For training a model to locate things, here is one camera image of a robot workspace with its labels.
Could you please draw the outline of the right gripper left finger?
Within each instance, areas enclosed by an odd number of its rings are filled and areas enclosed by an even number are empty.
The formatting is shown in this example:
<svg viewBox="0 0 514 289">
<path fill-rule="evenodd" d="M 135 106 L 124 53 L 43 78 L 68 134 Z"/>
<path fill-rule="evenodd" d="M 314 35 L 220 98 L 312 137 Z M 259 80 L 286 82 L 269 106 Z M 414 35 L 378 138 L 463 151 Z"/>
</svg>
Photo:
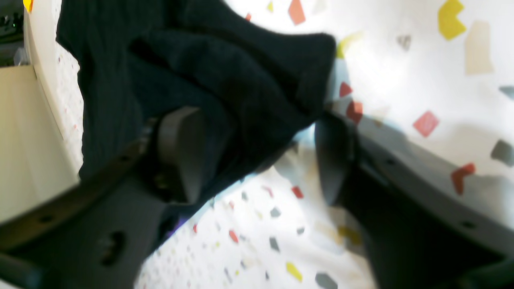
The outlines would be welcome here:
<svg viewBox="0 0 514 289">
<path fill-rule="evenodd" d="M 204 115 L 151 119 L 94 177 L 1 225 L 1 280 L 24 289 L 131 289 L 139 268 L 201 196 Z"/>
</svg>

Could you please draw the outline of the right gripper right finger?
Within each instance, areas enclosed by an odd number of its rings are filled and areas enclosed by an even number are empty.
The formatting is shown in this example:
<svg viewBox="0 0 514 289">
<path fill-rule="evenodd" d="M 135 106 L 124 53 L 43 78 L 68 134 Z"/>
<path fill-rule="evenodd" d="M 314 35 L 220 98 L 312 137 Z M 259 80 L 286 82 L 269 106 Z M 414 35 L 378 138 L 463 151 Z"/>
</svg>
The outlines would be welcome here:
<svg viewBox="0 0 514 289">
<path fill-rule="evenodd" d="M 346 117 L 315 123 L 329 205 L 361 225 L 381 289 L 512 289 L 513 230 L 444 194 Z"/>
</svg>

